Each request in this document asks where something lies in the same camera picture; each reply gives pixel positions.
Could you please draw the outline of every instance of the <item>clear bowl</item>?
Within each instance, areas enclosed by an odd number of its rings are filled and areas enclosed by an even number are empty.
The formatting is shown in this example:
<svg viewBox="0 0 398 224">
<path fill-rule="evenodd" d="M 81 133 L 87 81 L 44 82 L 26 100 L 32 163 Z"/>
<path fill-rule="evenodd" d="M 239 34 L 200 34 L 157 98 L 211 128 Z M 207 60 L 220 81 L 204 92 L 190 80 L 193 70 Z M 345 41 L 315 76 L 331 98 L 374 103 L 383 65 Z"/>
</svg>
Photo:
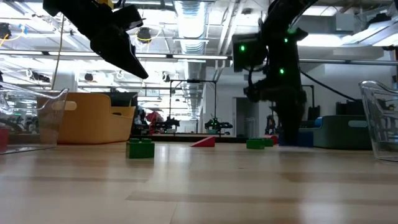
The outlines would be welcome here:
<svg viewBox="0 0 398 224">
<path fill-rule="evenodd" d="M 55 147 L 67 94 L 0 82 L 0 154 Z"/>
<path fill-rule="evenodd" d="M 359 84 L 374 157 L 398 162 L 398 91 L 376 81 Z"/>
</svg>

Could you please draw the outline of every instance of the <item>ceiling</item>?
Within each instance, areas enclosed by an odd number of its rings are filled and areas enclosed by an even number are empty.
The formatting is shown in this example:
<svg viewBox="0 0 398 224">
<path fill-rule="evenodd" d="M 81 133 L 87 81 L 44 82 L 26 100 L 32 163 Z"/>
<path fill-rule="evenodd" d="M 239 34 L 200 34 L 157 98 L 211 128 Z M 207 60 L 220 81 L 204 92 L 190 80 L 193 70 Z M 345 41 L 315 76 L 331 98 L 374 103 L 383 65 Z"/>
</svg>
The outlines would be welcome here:
<svg viewBox="0 0 398 224">
<path fill-rule="evenodd" d="M 307 10 L 305 15 L 313 16 L 333 16 L 337 9 L 362 9 L 370 10 L 381 6 L 388 6 L 392 1 L 385 0 L 362 0 L 359 1 L 318 1 L 315 6 Z M 137 53 L 152 54 L 181 54 L 181 41 L 178 39 L 178 18 L 175 12 L 167 10 L 152 10 L 140 7 L 140 5 L 157 4 L 157 1 L 129 1 L 127 3 L 136 4 L 141 8 L 139 12 L 145 18 L 144 26 L 150 28 L 152 40 L 149 44 L 142 44 L 137 39 L 138 29 L 129 30 L 127 33 L 131 37 L 132 44 L 137 47 Z M 206 47 L 207 55 L 230 55 L 231 35 L 243 34 L 247 32 L 257 32 L 257 20 L 265 17 L 268 1 L 245 0 L 238 1 L 238 4 L 230 0 L 217 0 L 208 2 L 208 14 L 206 22 Z M 0 23 L 9 23 L 12 32 L 12 41 L 4 41 L 0 50 L 38 50 L 38 51 L 58 51 L 60 47 L 61 32 L 63 32 L 62 51 L 88 52 L 90 49 L 89 40 L 81 35 L 77 28 L 68 20 L 64 22 L 61 30 L 62 16 L 59 14 L 50 17 L 42 9 L 42 2 L 38 0 L 0 0 Z M 300 57 L 305 58 L 343 58 L 343 59 L 377 59 L 381 57 L 380 48 L 364 47 L 355 49 L 342 49 L 331 47 L 299 47 Z M 158 94 L 168 95 L 169 83 L 162 81 L 164 74 L 171 78 L 181 77 L 184 71 L 181 60 L 141 60 L 141 64 L 147 70 L 149 78 L 142 81 L 134 75 L 120 71 L 119 68 L 103 60 L 61 60 L 60 66 L 73 68 L 79 73 L 80 91 L 109 91 L 108 86 L 126 87 L 125 91 L 137 91 L 144 86 L 157 88 Z M 4 81 L 16 84 L 39 84 L 46 86 L 48 83 L 33 80 L 29 76 L 30 71 L 35 71 L 49 78 L 55 70 L 56 61 L 53 58 L 29 58 L 11 57 L 10 55 L 0 54 L 0 70 L 4 73 Z M 302 65 L 304 70 L 310 70 L 314 65 Z M 207 77 L 212 78 L 215 69 L 210 67 Z M 85 80 L 85 74 L 92 73 L 93 82 Z M 241 73 L 233 73 L 231 68 L 225 68 L 220 76 L 220 84 L 236 85 L 243 82 Z M 183 91 L 178 90 L 174 97 L 183 96 Z"/>
</svg>

